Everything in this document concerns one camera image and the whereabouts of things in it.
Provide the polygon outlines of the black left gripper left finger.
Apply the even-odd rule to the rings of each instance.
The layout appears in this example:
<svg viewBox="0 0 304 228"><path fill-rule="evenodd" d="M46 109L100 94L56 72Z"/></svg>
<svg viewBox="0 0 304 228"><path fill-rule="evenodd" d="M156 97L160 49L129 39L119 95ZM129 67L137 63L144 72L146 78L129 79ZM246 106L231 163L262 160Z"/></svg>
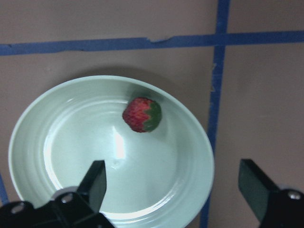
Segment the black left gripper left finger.
<svg viewBox="0 0 304 228"><path fill-rule="evenodd" d="M106 193L103 160L94 161L80 185L65 188L45 205L35 208L28 201L15 201L0 208L2 228L112 228L99 210Z"/></svg>

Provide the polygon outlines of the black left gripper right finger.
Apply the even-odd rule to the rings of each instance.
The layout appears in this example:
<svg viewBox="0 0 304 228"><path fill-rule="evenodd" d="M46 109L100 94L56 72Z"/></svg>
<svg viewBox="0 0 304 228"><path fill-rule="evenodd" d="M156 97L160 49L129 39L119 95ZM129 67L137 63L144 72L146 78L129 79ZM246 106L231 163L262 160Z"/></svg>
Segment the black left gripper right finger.
<svg viewBox="0 0 304 228"><path fill-rule="evenodd" d="M278 187L251 159L241 159L238 188L260 228L302 228L304 193Z"/></svg>

